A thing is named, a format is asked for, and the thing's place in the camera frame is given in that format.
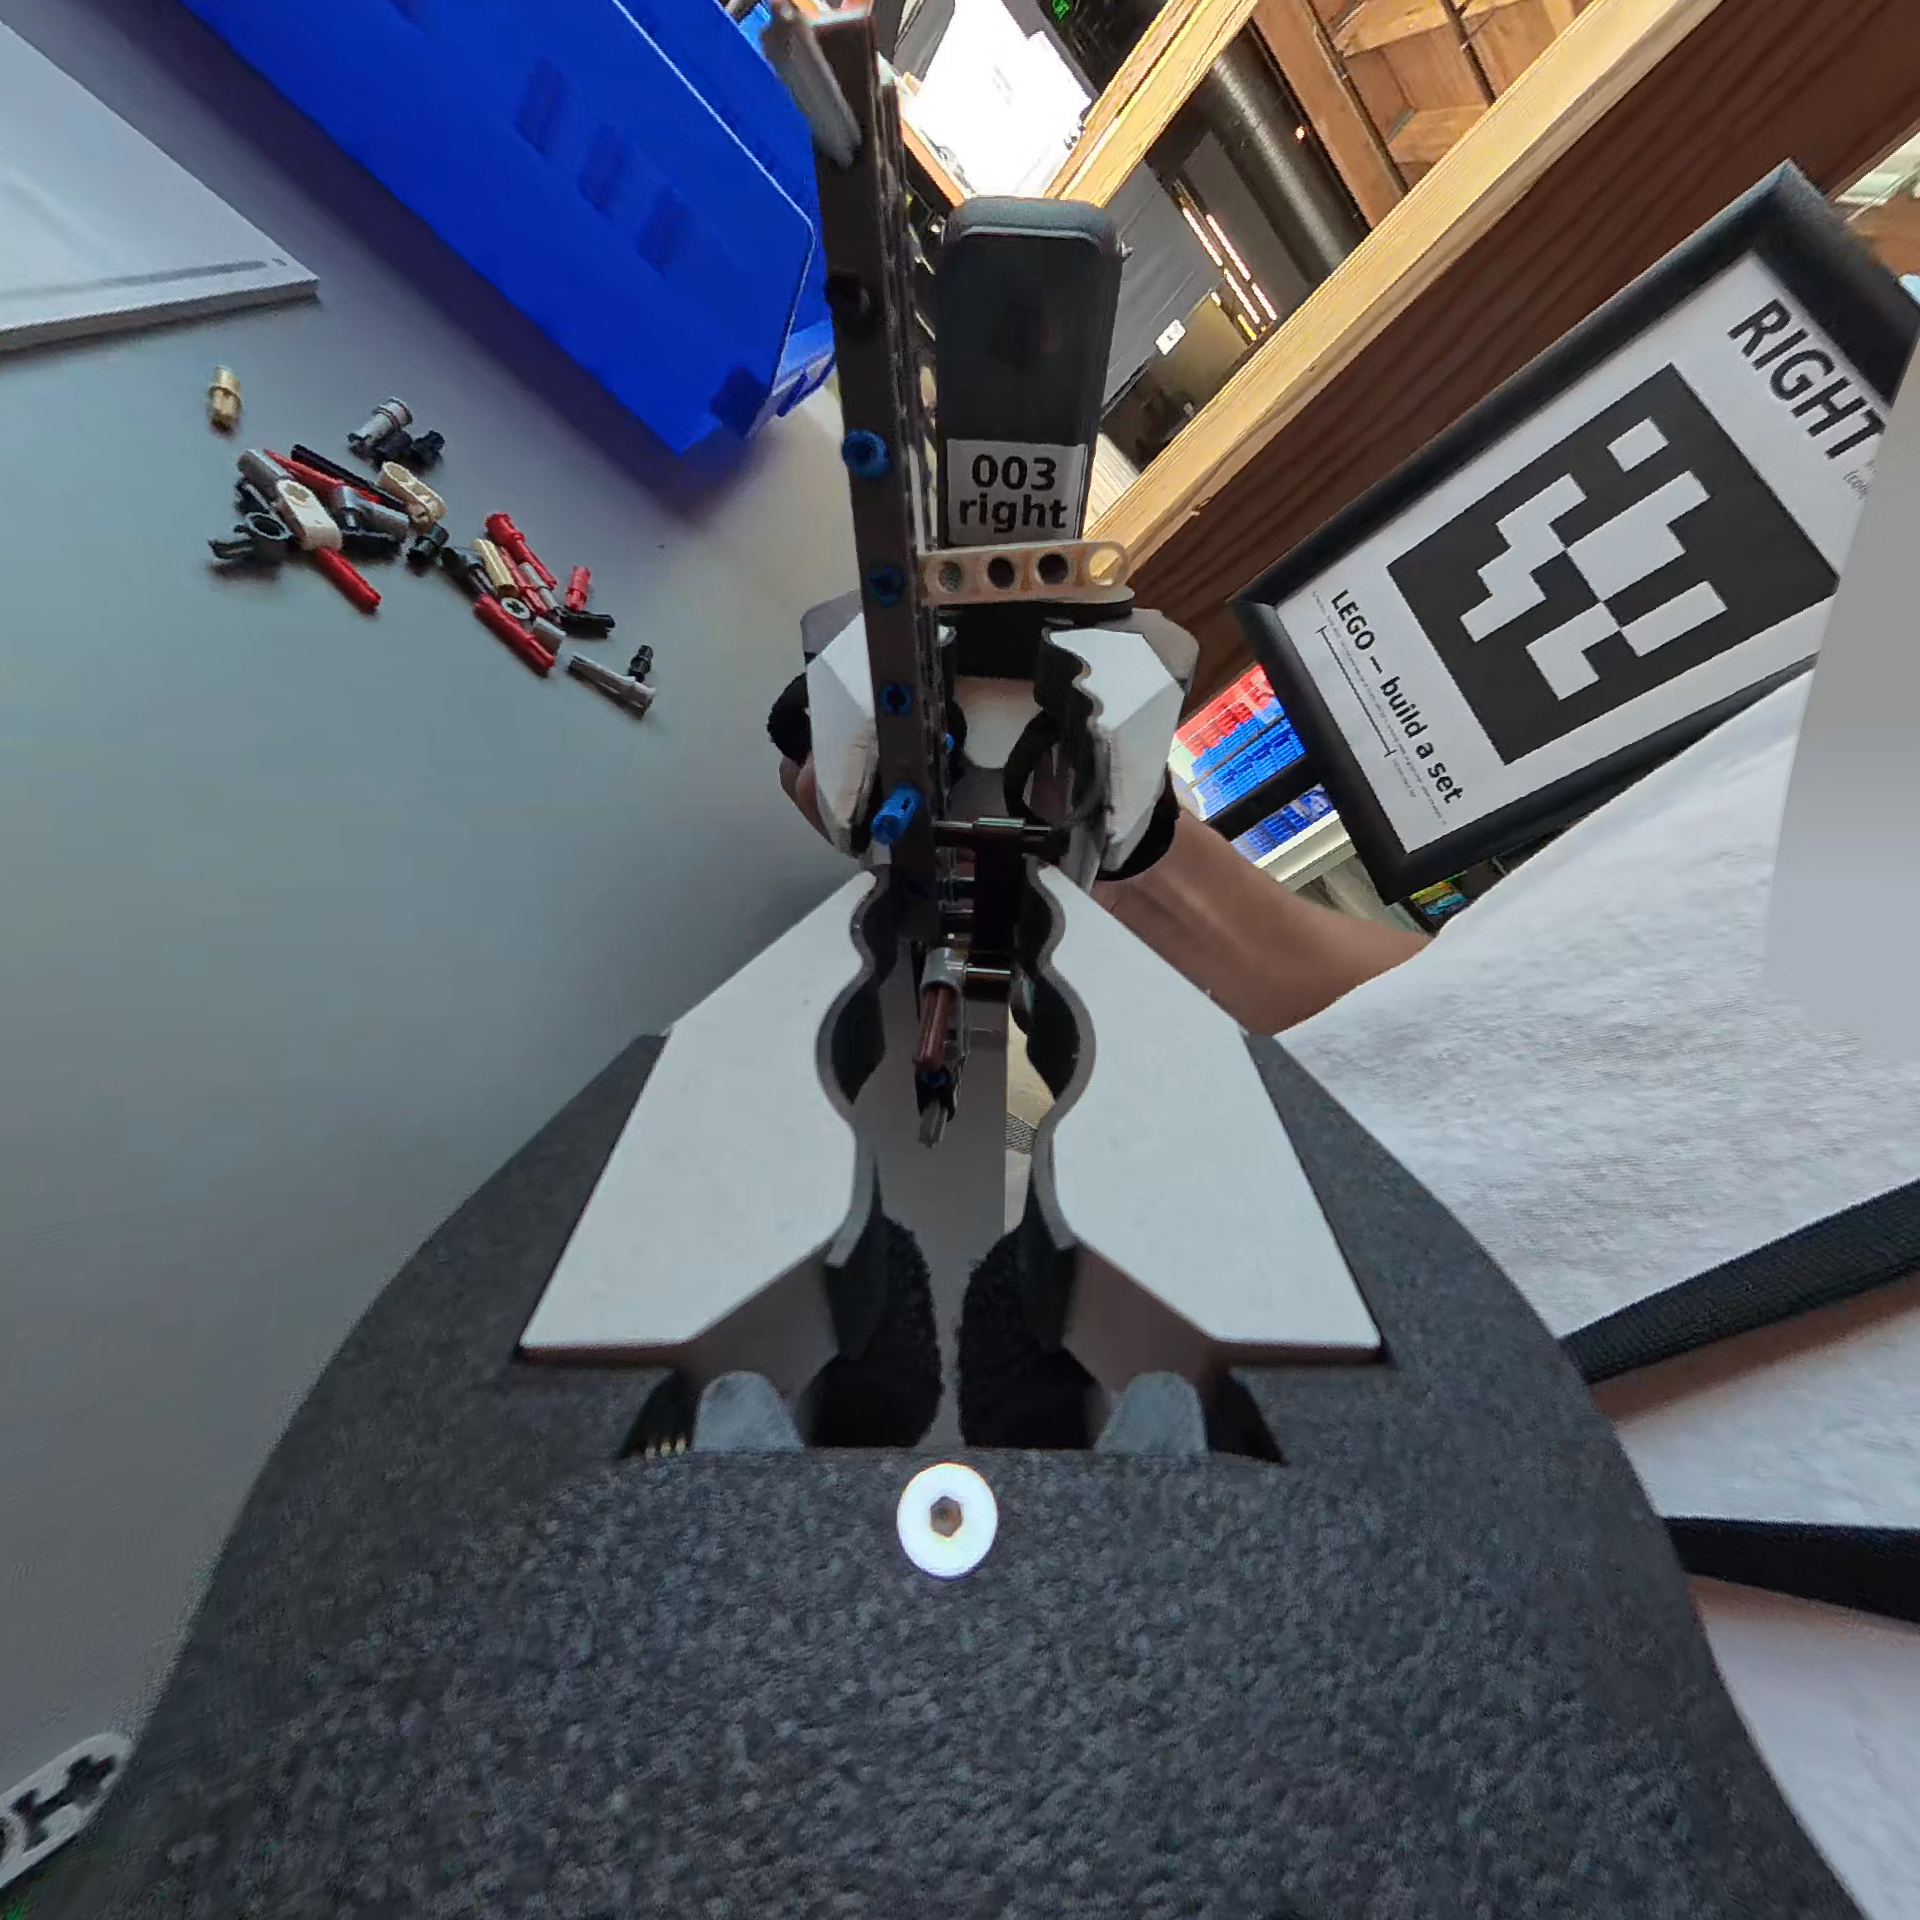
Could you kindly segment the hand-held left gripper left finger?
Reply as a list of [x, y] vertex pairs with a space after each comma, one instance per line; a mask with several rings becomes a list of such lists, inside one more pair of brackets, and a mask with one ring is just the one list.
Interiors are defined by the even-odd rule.
[[524, 1357], [850, 1357], [883, 1299], [853, 1104], [878, 1027], [854, 872], [662, 1036]]

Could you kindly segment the lego instruction booklet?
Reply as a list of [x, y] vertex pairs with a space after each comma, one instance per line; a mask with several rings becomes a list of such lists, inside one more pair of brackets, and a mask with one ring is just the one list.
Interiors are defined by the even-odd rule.
[[3, 352], [318, 288], [290, 252], [3, 30]]

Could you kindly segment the wooden beam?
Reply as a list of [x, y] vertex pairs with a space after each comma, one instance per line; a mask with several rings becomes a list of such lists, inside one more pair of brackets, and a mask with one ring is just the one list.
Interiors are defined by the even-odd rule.
[[1236, 590], [1791, 159], [1830, 193], [1916, 133], [1916, 3], [1587, 4], [1094, 523], [1198, 640]]

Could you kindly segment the person's right forearm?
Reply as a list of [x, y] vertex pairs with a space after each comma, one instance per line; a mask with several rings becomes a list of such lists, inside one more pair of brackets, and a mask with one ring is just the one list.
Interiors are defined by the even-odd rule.
[[1266, 1038], [1429, 944], [1420, 929], [1291, 894], [1190, 815], [1154, 867], [1097, 883], [1093, 897], [1241, 1029]]

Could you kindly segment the black ventilation duct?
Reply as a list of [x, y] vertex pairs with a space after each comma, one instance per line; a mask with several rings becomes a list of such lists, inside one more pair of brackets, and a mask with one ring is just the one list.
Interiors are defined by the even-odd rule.
[[1255, 30], [1222, 47], [1189, 104], [1307, 281], [1331, 276], [1367, 222]]

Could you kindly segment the rack of red blue bins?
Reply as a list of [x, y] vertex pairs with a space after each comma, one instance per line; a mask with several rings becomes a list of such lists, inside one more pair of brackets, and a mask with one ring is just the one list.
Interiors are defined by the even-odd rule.
[[1247, 861], [1282, 875], [1310, 867], [1338, 830], [1335, 804], [1305, 782], [1305, 744], [1259, 663], [1174, 732], [1169, 769], [1189, 814], [1231, 833]]

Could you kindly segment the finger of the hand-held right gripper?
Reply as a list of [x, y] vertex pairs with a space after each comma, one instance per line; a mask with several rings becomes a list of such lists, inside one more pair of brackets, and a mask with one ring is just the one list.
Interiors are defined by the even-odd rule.
[[813, 804], [823, 830], [838, 852], [870, 857], [867, 821], [875, 804], [881, 742], [861, 612], [850, 612], [806, 660], [806, 726]]
[[1077, 628], [1047, 635], [1047, 715], [1059, 725], [1067, 852], [1083, 888], [1141, 851], [1162, 808], [1169, 751], [1183, 707], [1172, 672], [1193, 644], [1162, 617], [1148, 631]]

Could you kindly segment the blue plastic bin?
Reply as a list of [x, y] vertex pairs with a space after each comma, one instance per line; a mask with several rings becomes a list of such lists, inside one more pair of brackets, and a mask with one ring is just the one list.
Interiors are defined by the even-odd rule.
[[811, 140], [725, 4], [188, 8], [668, 448], [825, 383]]

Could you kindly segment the black framed sign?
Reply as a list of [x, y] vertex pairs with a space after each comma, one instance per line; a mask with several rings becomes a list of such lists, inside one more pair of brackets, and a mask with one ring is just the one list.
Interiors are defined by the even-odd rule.
[[1382, 897], [1811, 669], [1916, 326], [1787, 159], [1247, 582], [1238, 623]]

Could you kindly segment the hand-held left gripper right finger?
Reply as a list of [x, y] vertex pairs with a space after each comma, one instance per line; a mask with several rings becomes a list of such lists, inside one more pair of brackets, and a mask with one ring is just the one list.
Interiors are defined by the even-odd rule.
[[1382, 1340], [1241, 1027], [1055, 871], [1071, 1078], [1034, 1167], [1081, 1363], [1372, 1363]]

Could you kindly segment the white lego beam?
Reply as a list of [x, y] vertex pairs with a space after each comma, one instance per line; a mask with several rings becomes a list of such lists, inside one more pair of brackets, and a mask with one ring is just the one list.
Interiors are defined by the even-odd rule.
[[3, 1790], [3, 1888], [86, 1830], [126, 1772], [133, 1742], [92, 1734]]

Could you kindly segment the person's right hand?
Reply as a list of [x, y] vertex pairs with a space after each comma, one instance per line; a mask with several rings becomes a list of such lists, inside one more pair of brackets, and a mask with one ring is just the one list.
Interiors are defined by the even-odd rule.
[[850, 857], [853, 861], [868, 860], [861, 851], [857, 851], [857, 832], [853, 830], [853, 823], [844, 823], [830, 808], [823, 808], [811, 756], [790, 758], [782, 753], [780, 785], [806, 828], [813, 830], [815, 837], [821, 837], [835, 852]]

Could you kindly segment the long dark grey lego assembly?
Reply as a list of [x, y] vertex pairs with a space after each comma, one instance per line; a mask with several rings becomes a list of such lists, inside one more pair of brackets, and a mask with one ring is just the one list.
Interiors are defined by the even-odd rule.
[[845, 803], [849, 833], [857, 851], [884, 855], [892, 933], [916, 963], [919, 1137], [938, 1145], [970, 1055], [970, 1005], [1014, 992], [1025, 864], [1066, 852], [1067, 833], [953, 795], [947, 652], [924, 591], [935, 495], [906, 155], [878, 14], [772, 4], [762, 49], [806, 121], [823, 215], [874, 719], [870, 769], [853, 775]]

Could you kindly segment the pile of small lego parts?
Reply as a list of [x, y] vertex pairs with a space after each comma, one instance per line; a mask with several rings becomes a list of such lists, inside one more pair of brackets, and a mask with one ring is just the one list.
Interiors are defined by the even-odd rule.
[[230, 435], [211, 428], [233, 444], [230, 529], [207, 539], [214, 569], [265, 577], [302, 567], [362, 617], [382, 609], [379, 569], [438, 577], [535, 676], [563, 672], [599, 701], [650, 715], [654, 646], [636, 644], [626, 663], [599, 657], [618, 619], [597, 604], [591, 569], [550, 567], [509, 511], [486, 511], [463, 536], [438, 486], [449, 440], [404, 399], [385, 398], [350, 432], [348, 461], [302, 440], [243, 444], [243, 421]]

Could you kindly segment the tan lego beam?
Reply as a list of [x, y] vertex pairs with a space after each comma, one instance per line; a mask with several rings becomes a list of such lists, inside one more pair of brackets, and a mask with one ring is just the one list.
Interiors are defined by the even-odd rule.
[[927, 608], [1109, 608], [1132, 597], [1130, 551], [1109, 539], [977, 544], [919, 555], [919, 598]]

